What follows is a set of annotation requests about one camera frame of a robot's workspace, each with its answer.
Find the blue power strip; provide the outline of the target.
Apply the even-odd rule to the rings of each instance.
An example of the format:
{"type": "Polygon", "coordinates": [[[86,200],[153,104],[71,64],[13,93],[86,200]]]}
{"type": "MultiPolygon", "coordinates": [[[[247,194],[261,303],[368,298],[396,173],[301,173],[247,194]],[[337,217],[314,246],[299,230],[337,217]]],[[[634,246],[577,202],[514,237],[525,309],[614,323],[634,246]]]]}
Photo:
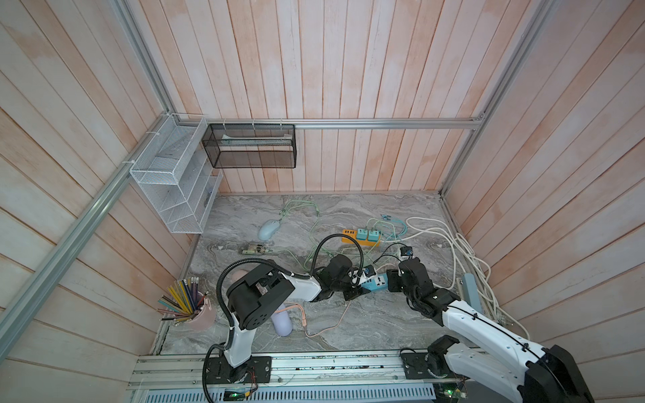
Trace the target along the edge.
{"type": "Polygon", "coordinates": [[[360,284],[364,289],[369,292],[377,292],[378,290],[386,290],[388,288],[387,274],[373,275],[369,279],[360,284]]]}

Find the teal USB charger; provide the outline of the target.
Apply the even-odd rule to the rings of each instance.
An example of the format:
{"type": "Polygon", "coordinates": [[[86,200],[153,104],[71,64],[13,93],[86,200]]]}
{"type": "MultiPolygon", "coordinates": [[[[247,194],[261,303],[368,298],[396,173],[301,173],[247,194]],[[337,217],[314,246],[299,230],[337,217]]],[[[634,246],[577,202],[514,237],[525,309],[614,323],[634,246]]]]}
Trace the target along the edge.
{"type": "Polygon", "coordinates": [[[376,269],[373,265],[365,265],[362,269],[363,277],[369,279],[376,275],[376,269]]]}

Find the lavender wireless mouse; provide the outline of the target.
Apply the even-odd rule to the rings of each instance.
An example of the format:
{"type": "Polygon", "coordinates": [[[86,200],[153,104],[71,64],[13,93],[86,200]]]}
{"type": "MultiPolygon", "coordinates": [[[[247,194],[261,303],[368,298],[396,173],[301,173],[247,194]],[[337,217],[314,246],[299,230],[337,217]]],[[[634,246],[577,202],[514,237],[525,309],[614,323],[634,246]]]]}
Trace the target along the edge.
{"type": "Polygon", "coordinates": [[[270,317],[278,336],[288,337],[293,330],[292,319],[287,312],[287,307],[281,304],[270,317]]]}

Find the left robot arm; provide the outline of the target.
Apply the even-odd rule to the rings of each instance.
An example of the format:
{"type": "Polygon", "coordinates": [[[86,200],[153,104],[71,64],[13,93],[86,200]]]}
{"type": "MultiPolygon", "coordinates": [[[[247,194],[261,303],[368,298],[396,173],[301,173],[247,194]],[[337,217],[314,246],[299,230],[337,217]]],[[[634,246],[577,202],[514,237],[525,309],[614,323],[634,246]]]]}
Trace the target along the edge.
{"type": "Polygon", "coordinates": [[[252,358],[256,329],[290,301],[321,302],[336,292],[350,301],[367,292],[363,287],[376,271],[366,263],[366,253],[357,240],[343,233],[325,237],[311,255],[307,275],[287,270],[274,260],[244,258],[222,270],[215,288],[215,297],[228,324],[224,343],[213,344],[203,361],[202,383],[210,385],[250,383],[252,391],[258,377],[270,371],[270,363],[252,358]],[[317,264],[324,245],[342,238],[357,248],[359,261],[346,255],[335,255],[325,266],[317,264]]]}

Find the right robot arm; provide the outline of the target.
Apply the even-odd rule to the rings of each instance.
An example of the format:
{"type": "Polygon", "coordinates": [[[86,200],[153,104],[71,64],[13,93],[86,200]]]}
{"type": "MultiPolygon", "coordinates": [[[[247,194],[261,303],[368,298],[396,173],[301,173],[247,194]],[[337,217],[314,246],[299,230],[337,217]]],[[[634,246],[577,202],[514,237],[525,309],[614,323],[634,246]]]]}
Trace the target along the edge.
{"type": "Polygon", "coordinates": [[[433,285],[418,258],[386,272],[388,290],[408,306],[451,330],[426,353],[401,351],[406,366],[434,378],[463,375],[512,402],[591,402],[578,365],[559,345],[546,348],[480,314],[446,288],[433,285]]]}

